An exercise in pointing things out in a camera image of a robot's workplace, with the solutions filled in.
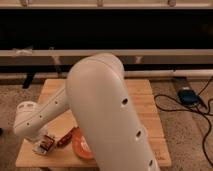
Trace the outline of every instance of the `wooden table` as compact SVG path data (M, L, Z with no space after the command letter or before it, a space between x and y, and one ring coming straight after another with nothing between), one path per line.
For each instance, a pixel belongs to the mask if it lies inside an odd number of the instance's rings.
M60 85L63 79L46 80L38 103L45 101ZM148 130L148 139L160 166L171 166L167 144L158 115L152 89L148 80L126 80L130 97L140 117ZM77 123L71 111L67 111L48 124L49 132L56 135L56 140L65 135ZM24 140L16 160L16 167L97 167L96 162L78 158L72 150L72 145L54 149L47 156L32 152L32 144Z

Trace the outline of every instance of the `floor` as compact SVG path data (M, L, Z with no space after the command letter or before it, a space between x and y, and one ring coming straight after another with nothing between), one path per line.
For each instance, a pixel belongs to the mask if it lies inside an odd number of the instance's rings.
M0 171L38 171L39 169L16 168L15 160L22 142L12 132L16 106L24 100L38 99L44 79L36 79L29 89L22 89L23 78L8 80L0 79L0 127L4 133L0 136ZM206 79L190 80L191 86L198 92ZM151 80L154 94L164 93L176 97L171 80ZM203 99L213 97L213 83L203 93ZM158 104L169 108L178 108L167 99L160 99ZM188 112L159 111L164 133L172 159L172 167L162 168L162 171L207 171L211 167L202 152L202 137L207 129L206 121ZM213 160L212 134L208 138L208 153ZM88 169L53 169L55 171L88 171Z

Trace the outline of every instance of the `dark background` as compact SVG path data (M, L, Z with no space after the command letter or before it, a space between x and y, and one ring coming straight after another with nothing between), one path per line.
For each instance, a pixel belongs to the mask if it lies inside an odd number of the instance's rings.
M0 49L211 49L212 10L0 10Z

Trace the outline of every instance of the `orange object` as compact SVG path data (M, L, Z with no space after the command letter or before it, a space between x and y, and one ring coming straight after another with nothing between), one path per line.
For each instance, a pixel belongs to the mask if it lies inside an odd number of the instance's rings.
M74 152L83 159L94 159L80 128L76 128L72 134L72 147Z

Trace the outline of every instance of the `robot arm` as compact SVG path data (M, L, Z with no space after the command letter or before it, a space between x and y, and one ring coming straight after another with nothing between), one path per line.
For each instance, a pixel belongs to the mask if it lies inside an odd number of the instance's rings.
M111 54L81 60L47 102L17 115L14 132L29 137L70 108L101 171L159 171L123 73Z

